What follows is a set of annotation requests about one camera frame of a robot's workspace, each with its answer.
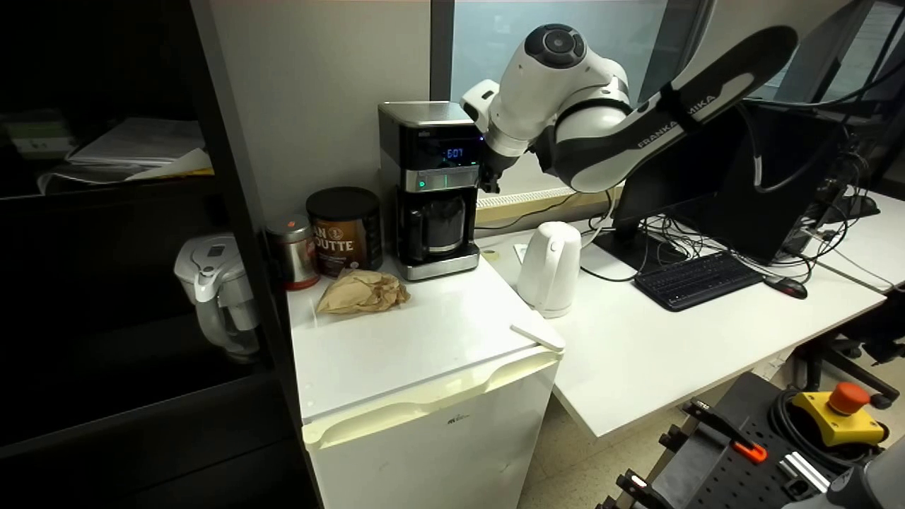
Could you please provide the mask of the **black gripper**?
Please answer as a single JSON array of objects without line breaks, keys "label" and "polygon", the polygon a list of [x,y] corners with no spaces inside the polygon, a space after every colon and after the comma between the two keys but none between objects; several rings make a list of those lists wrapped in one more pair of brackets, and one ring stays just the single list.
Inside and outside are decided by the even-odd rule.
[{"label": "black gripper", "polygon": [[501,188],[501,175],[508,168],[508,159],[498,154],[491,150],[483,150],[478,154],[478,187],[483,192],[498,192]]}]

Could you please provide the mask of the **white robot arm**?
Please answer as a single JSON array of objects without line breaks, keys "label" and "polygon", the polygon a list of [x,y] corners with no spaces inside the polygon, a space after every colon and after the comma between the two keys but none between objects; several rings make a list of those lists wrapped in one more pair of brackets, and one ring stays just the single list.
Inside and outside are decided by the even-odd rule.
[{"label": "white robot arm", "polygon": [[483,134],[478,187],[498,192],[501,175],[534,151],[541,168],[575,192],[610,188],[774,75],[795,44],[785,24],[719,41],[713,57],[692,57],[674,82],[633,105],[620,62],[593,52],[572,24],[538,24],[501,78],[460,96]]}]

